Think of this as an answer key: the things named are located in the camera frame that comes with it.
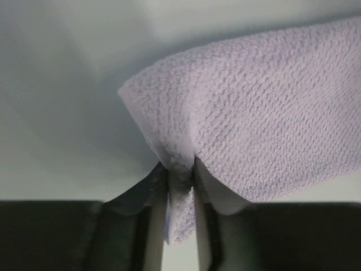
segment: gray background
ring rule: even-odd
[[[111,199],[157,163],[116,90],[167,54],[361,0],[0,0],[0,199]],[[361,174],[281,200],[361,201]],[[164,270],[197,270],[195,236]]]

